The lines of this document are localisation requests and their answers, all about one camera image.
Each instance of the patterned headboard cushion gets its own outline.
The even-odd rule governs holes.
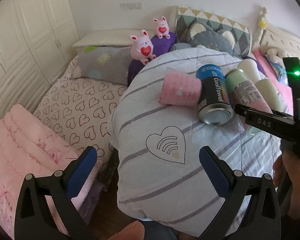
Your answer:
[[[240,46],[240,56],[245,57],[249,53],[250,34],[246,26],[216,14],[191,8],[178,8],[176,21],[176,34],[178,42],[186,42],[188,30],[195,22],[205,23],[215,32],[221,29],[231,31],[235,42]]]

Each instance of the pink bedding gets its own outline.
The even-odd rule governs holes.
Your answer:
[[[50,176],[55,170],[64,170],[79,155],[21,105],[13,106],[0,120],[0,225],[12,239],[16,205],[26,174]],[[80,194],[72,199],[76,209],[82,205],[101,165],[98,161]],[[67,233],[52,198],[47,196],[47,201],[59,230]]]
[[[288,110],[290,111],[290,113],[293,114],[293,99],[291,88],[278,81],[277,75],[275,74],[274,70],[259,50],[255,50],[252,53],[256,57],[260,65],[263,67],[265,75],[268,77],[268,79],[271,80],[274,87],[280,92],[283,100],[288,106]]]

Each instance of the white wardrobe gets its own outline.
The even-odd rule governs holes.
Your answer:
[[[33,112],[78,40],[69,0],[1,0],[0,117],[14,104]]]

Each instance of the purple pillow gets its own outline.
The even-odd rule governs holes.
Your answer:
[[[158,36],[153,36],[151,38],[151,42],[153,44],[153,54],[156,55],[156,57],[159,57],[165,53],[169,52],[170,47],[176,43],[176,34],[173,32],[169,32],[170,39],[167,39],[166,37],[162,37],[162,39],[159,39]],[[144,68],[144,65],[141,63],[140,60],[133,59],[129,65],[128,70],[128,86],[130,86],[132,80],[134,77],[141,71],[141,69]]]
[[[266,73],[265,73],[265,71],[263,70],[263,67],[260,65],[260,63],[259,63],[257,60],[255,60],[253,57],[248,57],[248,56],[244,57],[243,59],[247,59],[247,58],[254,60],[254,61],[257,63],[257,68],[258,68],[258,70],[259,70],[263,75],[266,76]]]

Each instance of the white striped quilt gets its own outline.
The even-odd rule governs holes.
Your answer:
[[[158,103],[167,67],[195,75],[202,65],[215,64],[225,74],[240,61],[211,49],[176,50],[151,61],[135,77],[108,121],[109,140],[120,158],[120,210],[199,236],[224,202],[200,165],[199,150],[205,145],[248,176],[273,174],[278,138],[240,133],[236,115],[224,125],[206,125],[197,108]],[[248,200],[229,232],[239,226]]]

